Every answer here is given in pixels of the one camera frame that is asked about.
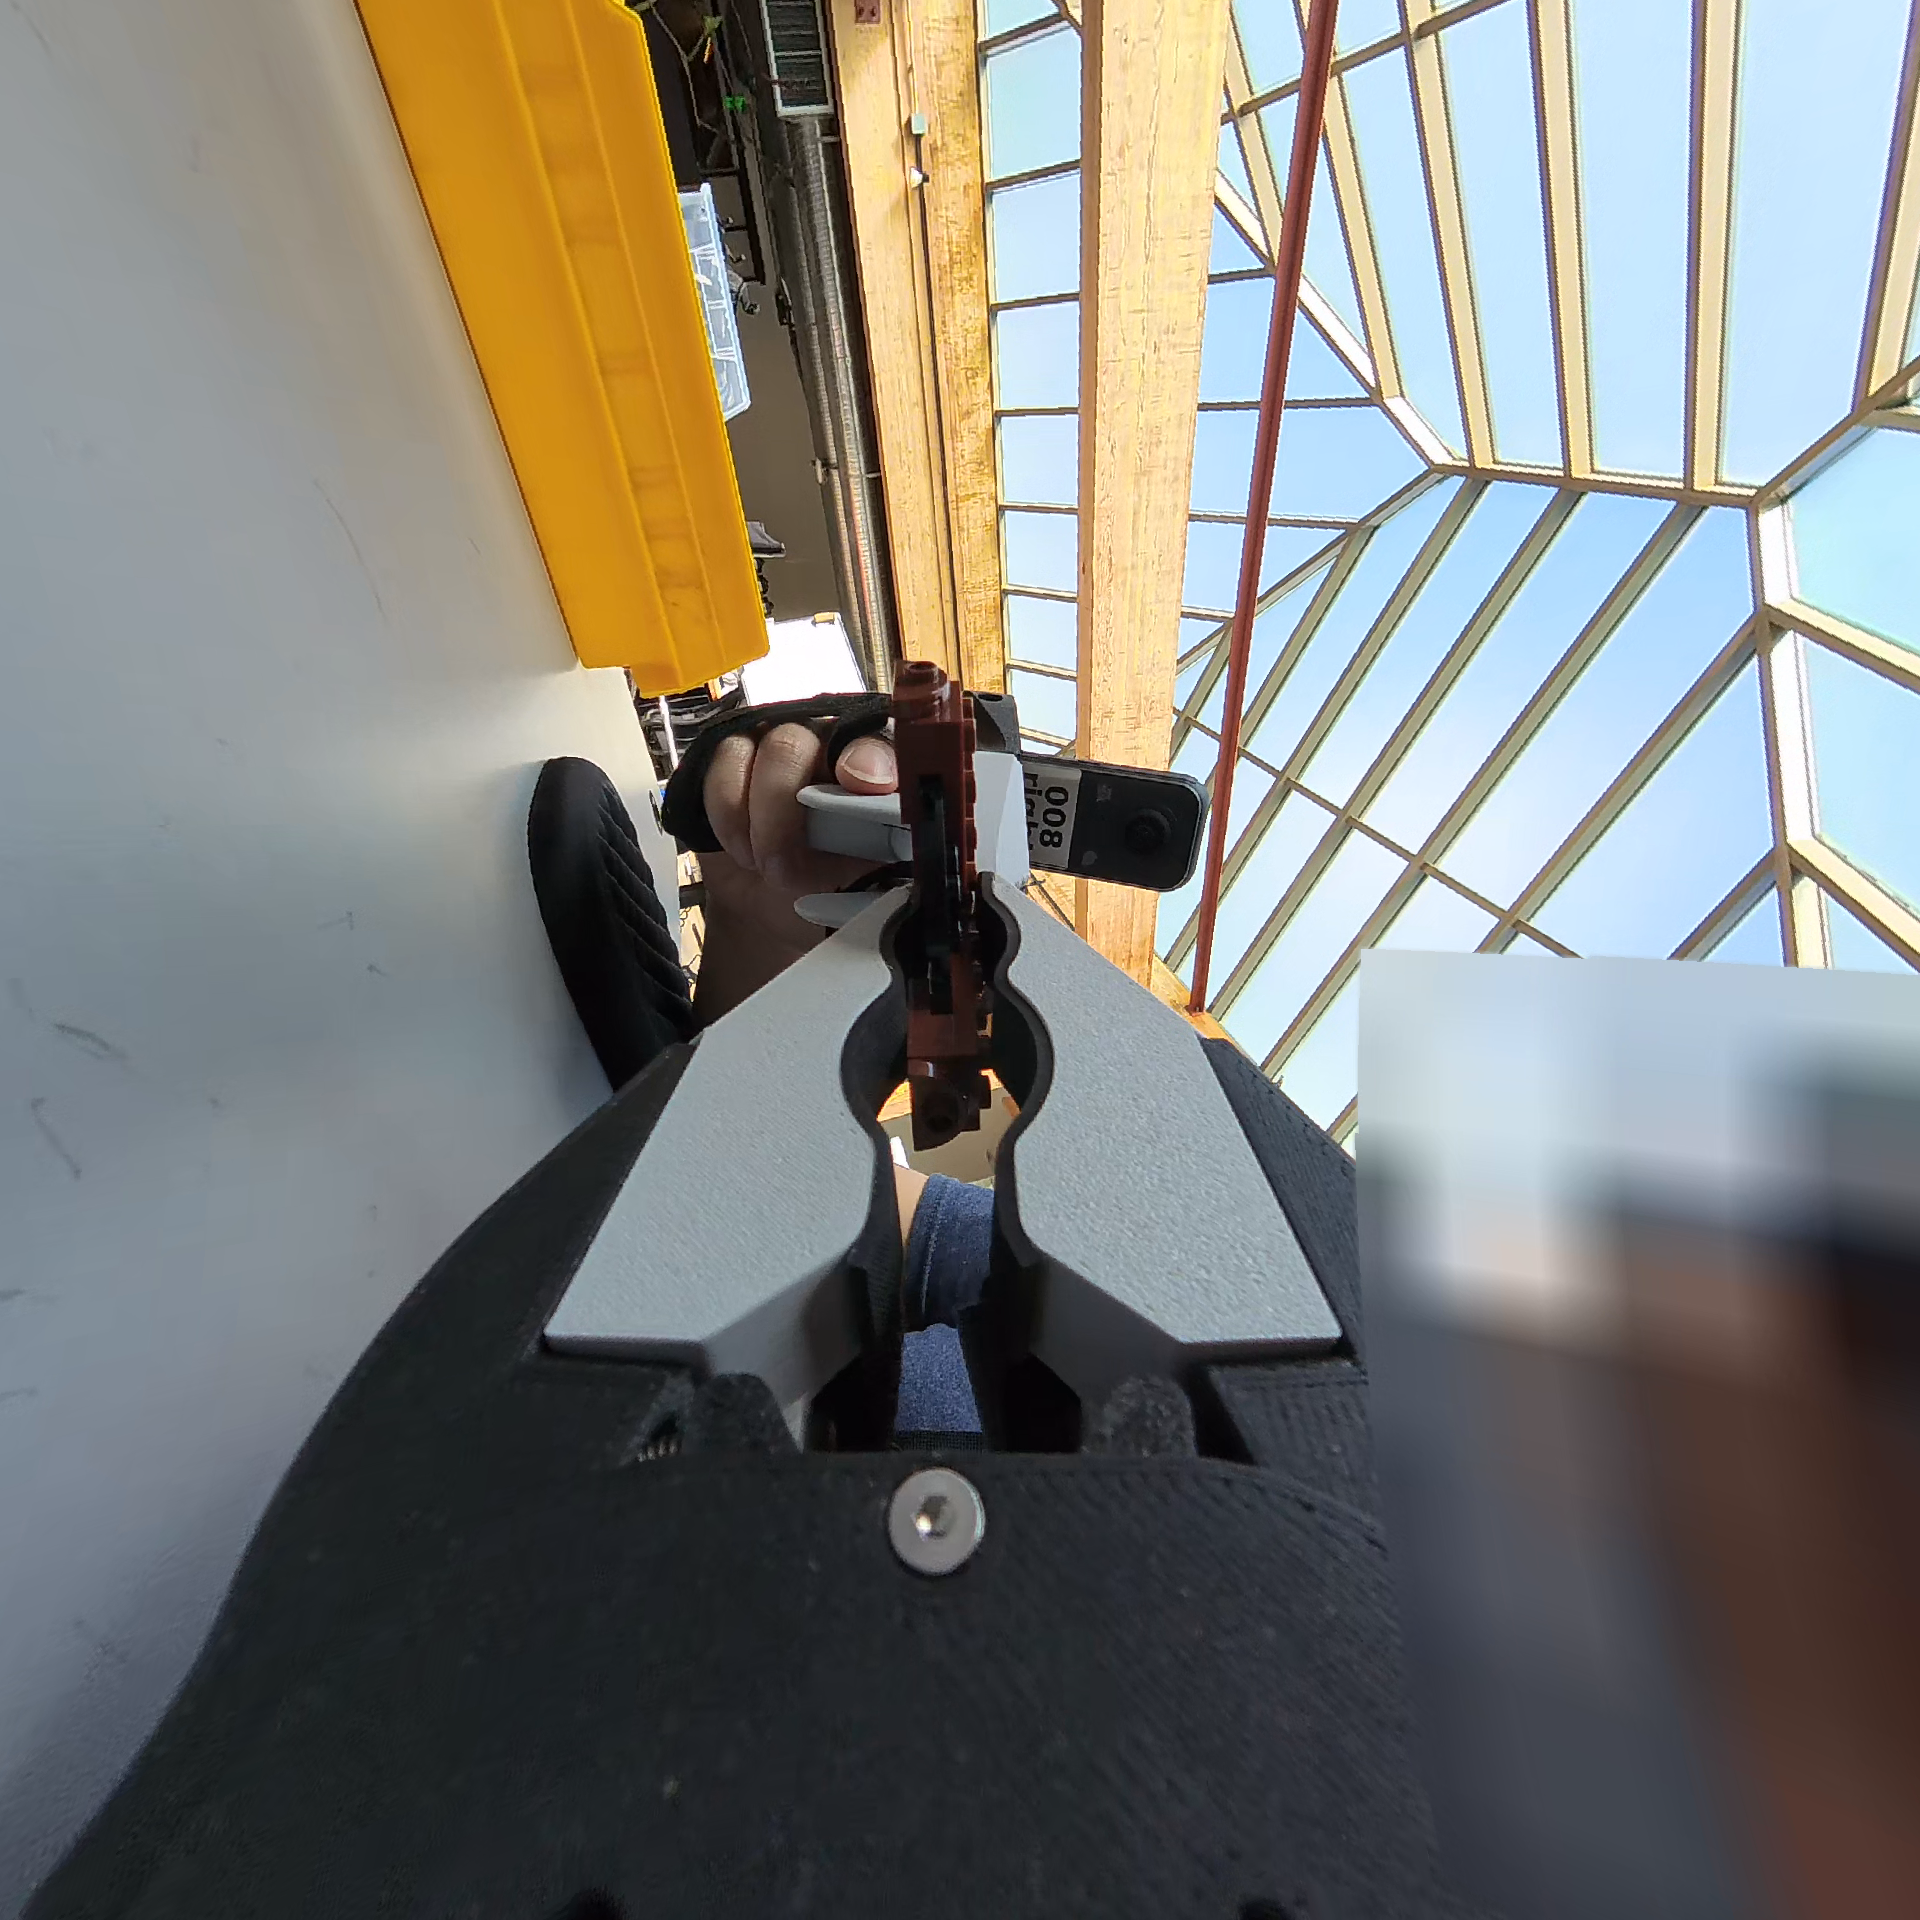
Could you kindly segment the person's right hand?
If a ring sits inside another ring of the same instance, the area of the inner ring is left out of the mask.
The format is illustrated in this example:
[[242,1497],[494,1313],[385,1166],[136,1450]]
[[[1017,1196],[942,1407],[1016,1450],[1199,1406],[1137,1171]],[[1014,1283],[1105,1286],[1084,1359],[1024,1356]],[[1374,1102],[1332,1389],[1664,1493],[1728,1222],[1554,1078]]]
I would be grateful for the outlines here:
[[750,969],[779,972],[820,933],[803,922],[795,901],[838,893],[875,871],[870,860],[810,845],[800,790],[815,783],[895,796],[895,741],[859,735],[831,773],[825,742],[798,722],[719,745],[705,782],[707,815],[721,844],[705,858],[707,963],[736,957]]

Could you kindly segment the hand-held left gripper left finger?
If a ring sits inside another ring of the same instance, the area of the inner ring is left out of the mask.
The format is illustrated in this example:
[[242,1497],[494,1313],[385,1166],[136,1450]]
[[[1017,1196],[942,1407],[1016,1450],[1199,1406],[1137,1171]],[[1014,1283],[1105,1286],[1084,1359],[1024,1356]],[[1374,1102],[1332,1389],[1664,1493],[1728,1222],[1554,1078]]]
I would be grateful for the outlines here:
[[560,1354],[756,1377],[844,1450],[896,1431],[902,1225],[881,1129],[906,1078],[875,895],[710,1027],[544,1327]]

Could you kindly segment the black ribbed round pad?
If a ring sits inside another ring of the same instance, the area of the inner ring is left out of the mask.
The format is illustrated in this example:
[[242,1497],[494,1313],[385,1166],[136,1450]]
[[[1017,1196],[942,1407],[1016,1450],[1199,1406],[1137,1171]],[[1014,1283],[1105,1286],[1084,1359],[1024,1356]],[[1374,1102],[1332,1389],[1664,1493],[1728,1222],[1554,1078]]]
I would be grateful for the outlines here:
[[614,1091],[698,1020],[679,925],[666,914],[634,819],[587,759],[548,759],[535,782],[526,852],[547,941]]

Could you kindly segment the brown toy brick assembly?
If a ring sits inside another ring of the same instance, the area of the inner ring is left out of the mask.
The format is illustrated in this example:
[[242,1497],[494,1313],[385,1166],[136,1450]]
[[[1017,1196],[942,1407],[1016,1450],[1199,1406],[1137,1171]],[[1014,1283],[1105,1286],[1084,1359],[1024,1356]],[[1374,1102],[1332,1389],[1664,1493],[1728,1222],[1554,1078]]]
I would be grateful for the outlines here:
[[910,902],[896,927],[915,1148],[978,1127],[990,1098],[992,1002],[977,934],[977,719],[939,666],[896,674],[896,764]]

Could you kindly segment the wooden wall beam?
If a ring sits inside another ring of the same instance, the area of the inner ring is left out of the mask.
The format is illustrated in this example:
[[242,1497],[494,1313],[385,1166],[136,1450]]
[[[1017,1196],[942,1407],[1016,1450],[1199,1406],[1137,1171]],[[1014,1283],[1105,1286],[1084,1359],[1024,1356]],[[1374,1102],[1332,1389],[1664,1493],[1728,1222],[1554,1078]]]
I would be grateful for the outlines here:
[[831,2],[899,653],[1003,687],[972,2]]

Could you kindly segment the wide wooden roof beam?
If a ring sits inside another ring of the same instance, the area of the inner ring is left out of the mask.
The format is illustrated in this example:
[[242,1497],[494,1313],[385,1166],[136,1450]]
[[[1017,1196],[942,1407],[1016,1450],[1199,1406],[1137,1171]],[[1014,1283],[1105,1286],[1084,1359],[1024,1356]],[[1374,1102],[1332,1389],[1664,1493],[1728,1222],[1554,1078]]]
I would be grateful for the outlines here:
[[1078,749],[1163,767],[1228,2],[1087,2]]

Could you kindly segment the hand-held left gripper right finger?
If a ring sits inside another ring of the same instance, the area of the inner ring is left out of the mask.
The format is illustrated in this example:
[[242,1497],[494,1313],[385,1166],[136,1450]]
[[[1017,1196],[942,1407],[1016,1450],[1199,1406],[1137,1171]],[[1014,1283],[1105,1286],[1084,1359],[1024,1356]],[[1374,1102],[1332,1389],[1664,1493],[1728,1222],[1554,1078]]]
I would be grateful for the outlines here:
[[[995,1450],[1074,1452],[1137,1379],[1331,1354],[1342,1325],[1194,1027],[995,876],[995,1060],[1031,1074],[978,1301]],[[1027,1036],[1027,1053],[1016,1038]]]

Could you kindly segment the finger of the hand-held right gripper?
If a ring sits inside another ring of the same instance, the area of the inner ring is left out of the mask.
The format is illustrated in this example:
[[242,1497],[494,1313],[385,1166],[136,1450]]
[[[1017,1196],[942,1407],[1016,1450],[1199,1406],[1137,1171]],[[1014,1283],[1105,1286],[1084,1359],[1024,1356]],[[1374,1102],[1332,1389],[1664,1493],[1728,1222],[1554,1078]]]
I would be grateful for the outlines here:
[[977,876],[992,873],[1006,890],[1031,879],[1024,812],[1024,764],[1016,753],[974,753]]

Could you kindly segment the yellow plastic bin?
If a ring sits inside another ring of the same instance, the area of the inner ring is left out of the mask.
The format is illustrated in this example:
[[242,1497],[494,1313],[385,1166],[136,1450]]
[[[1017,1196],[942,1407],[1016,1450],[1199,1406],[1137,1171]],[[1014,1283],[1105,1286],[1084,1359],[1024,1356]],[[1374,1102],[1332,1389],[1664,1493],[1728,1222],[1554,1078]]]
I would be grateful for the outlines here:
[[766,649],[643,26],[361,2],[567,635],[656,697]]

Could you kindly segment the red metal pole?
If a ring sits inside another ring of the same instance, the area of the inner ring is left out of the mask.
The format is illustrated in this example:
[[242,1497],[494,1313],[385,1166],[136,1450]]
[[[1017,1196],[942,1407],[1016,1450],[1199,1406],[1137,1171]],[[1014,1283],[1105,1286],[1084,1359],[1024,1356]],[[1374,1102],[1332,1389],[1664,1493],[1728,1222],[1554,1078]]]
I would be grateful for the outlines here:
[[1289,381],[1291,334],[1298,318],[1298,297],[1305,274],[1305,239],[1312,217],[1312,181],[1316,153],[1327,130],[1328,85],[1338,51],[1338,2],[1312,2],[1303,26],[1303,75],[1296,94],[1295,132],[1287,161],[1287,193],[1280,201],[1280,217],[1273,223],[1276,237],[1276,295],[1271,301],[1265,383],[1256,429],[1256,460],[1246,506],[1246,527],[1240,556],[1240,588],[1231,627],[1228,685],[1220,711],[1216,749],[1216,778],[1212,782],[1212,814],[1208,829],[1208,858],[1203,898],[1199,906],[1196,941],[1192,956],[1188,1015],[1203,1021],[1209,1015],[1209,974],[1216,934],[1216,913],[1225,858],[1231,849],[1233,786],[1240,764],[1242,718],[1246,702],[1246,676],[1257,625],[1257,596],[1265,563],[1265,540],[1280,458],[1280,433]]

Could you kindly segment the white panel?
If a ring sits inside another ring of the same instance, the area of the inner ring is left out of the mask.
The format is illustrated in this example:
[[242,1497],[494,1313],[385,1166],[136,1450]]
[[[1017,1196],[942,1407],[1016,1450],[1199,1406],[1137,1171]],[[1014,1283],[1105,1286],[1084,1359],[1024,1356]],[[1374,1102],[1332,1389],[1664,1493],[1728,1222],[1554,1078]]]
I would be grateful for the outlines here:
[[838,610],[766,625],[768,652],[742,667],[747,703],[792,703],[827,693],[864,693],[871,682]]

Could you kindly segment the white desk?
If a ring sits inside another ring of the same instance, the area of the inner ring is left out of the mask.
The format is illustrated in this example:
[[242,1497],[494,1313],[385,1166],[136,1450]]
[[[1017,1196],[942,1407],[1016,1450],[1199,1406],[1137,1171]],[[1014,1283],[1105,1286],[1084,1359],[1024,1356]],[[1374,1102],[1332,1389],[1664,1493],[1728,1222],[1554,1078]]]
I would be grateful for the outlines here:
[[402,1293],[603,1098],[579,667],[351,5],[4,5],[4,1915]]

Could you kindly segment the clear plastic storage box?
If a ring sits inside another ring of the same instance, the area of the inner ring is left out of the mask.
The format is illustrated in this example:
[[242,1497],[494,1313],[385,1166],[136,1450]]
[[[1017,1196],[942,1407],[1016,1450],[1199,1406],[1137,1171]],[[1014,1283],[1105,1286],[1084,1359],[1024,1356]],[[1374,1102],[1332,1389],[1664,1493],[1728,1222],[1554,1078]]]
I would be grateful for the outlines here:
[[723,406],[732,420],[753,406],[746,351],[736,329],[738,276],[732,267],[726,231],[710,182],[679,193],[679,209],[689,239],[695,290],[705,314],[712,372]]

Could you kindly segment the white air vent grille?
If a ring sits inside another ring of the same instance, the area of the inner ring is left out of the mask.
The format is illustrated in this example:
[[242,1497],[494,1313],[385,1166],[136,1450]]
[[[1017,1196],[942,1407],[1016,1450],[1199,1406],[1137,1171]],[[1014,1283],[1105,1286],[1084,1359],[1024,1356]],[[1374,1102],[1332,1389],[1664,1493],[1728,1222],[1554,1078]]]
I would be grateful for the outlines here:
[[823,2],[766,0],[759,12],[776,113],[782,119],[833,117]]

